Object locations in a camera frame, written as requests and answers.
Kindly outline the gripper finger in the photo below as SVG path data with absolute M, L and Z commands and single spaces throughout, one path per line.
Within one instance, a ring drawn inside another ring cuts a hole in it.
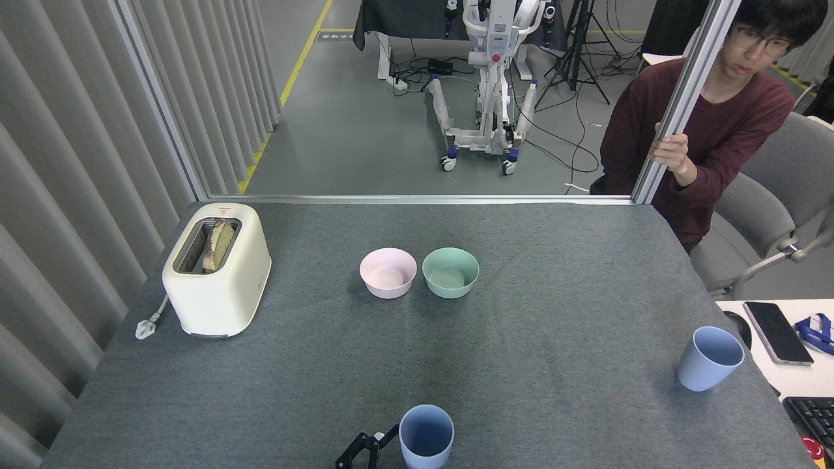
M 378 468 L 379 453 L 397 436 L 399 436 L 398 423 L 394 424 L 387 433 L 358 433 L 351 444 L 334 461 L 334 468 L 352 468 L 355 458 L 363 451 L 369 452 L 367 468 Z

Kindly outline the person's left hand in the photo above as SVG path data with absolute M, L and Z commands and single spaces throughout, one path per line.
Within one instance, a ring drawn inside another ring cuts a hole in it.
M 648 157 L 652 162 L 660 163 L 676 176 L 690 172 L 688 158 L 689 138 L 686 134 L 671 134 L 662 137 L 650 145 Z

